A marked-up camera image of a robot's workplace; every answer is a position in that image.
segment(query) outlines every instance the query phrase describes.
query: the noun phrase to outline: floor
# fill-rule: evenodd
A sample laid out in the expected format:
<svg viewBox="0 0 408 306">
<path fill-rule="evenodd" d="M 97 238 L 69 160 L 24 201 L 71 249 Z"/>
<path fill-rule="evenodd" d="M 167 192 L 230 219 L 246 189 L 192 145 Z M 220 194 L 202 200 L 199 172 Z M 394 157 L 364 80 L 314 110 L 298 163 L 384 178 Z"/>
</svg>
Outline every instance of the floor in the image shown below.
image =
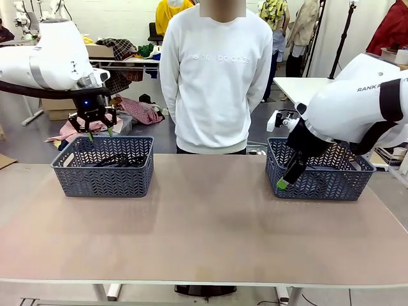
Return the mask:
<svg viewBox="0 0 408 306">
<path fill-rule="evenodd" d="M 270 103 L 261 104 L 252 115 L 252 126 L 249 140 L 264 143 L 271 136 L 286 136 L 284 129 L 274 133 L 266 132 L 266 123 L 276 109 L 292 108 L 290 102 L 281 102 L 280 92 L 274 87 Z M 22 127 L 26 117 L 26 107 L 18 96 L 0 93 L 0 123 L 6 133 L 7 141 L 0 142 L 0 153 L 18 159 L 21 163 L 51 163 L 58 151 L 51 143 L 44 143 L 49 136 L 58 135 L 64 122 L 50 122 L 46 115 Z M 155 138 L 155 153 L 174 153 L 174 124 L 170 119 L 155 126 L 134 126 L 132 135 L 149 135 Z M 408 228 L 408 190 L 400 185 L 388 173 L 376 173 L 369 186 L 378 197 L 395 214 L 398 220 Z M 338 289 L 306 289 L 305 296 L 318 306 L 349 305 L 348 290 Z M 382 290 L 352 290 L 354 306 L 406 306 L 408 288 Z M 91 286 L 84 285 L 42 285 L 0 283 L 0 306 L 19 305 L 20 298 L 42 298 L 60 300 L 94 300 Z M 210 299 L 211 304 L 236 303 L 255 306 L 263 300 L 276 301 L 276 294 L 271 288 L 239 288 L 238 292 L 229 297 Z M 124 286 L 121 301 L 141 302 L 194 302 L 206 303 L 196 298 L 176 295 L 172 286 Z M 301 300 L 300 306 L 309 305 Z"/>
</svg>

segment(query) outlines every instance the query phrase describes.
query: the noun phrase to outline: red jacket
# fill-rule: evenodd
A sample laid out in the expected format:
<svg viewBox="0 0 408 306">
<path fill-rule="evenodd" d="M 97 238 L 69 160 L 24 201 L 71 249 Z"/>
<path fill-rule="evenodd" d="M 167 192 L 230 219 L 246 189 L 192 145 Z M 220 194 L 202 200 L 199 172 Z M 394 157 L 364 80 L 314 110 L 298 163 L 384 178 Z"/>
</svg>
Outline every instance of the red jacket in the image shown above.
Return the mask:
<svg viewBox="0 0 408 306">
<path fill-rule="evenodd" d="M 408 6 L 398 0 L 388 11 L 368 45 L 367 52 L 381 55 L 381 48 L 394 43 L 408 45 Z"/>
</svg>

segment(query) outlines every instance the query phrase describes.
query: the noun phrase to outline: white sweatshirt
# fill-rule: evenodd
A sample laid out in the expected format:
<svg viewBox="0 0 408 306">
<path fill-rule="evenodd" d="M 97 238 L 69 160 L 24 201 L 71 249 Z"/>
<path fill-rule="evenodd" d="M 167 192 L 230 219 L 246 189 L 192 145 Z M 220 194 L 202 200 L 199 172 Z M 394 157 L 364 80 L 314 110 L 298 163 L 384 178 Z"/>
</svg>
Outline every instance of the white sweatshirt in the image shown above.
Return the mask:
<svg viewBox="0 0 408 306">
<path fill-rule="evenodd" d="M 253 12 L 228 23 L 200 17 L 196 5 L 174 16 L 163 42 L 160 79 L 177 145 L 196 154 L 247 146 L 251 112 L 265 93 L 272 30 Z"/>
</svg>

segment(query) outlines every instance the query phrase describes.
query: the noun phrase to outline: brown tabletop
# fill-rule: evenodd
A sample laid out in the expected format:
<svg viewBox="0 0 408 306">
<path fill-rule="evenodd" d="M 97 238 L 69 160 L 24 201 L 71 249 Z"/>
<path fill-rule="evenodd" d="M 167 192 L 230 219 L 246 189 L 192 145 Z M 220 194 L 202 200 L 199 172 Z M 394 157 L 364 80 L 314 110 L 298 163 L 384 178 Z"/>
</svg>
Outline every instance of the brown tabletop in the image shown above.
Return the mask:
<svg viewBox="0 0 408 306">
<path fill-rule="evenodd" d="M 357 202 L 286 201 L 273 196 L 265 157 L 154 162 L 143 199 L 67 198 L 45 175 L 0 227 L 0 279 L 408 284 L 408 234 L 369 188 Z"/>
</svg>

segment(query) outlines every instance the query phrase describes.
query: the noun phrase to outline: chair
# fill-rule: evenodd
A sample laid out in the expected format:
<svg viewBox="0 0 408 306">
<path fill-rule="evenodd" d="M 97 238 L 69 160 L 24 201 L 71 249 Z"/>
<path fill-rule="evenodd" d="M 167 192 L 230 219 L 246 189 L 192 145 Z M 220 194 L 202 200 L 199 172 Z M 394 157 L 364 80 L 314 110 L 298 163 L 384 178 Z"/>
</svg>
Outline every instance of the chair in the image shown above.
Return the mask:
<svg viewBox="0 0 408 306">
<path fill-rule="evenodd" d="M 150 31 L 150 36 L 147 38 L 148 41 L 153 41 L 156 43 L 158 46 L 161 41 L 163 41 L 163 35 L 158 35 L 156 31 L 156 23 L 151 22 L 149 23 L 149 31 Z"/>
</svg>

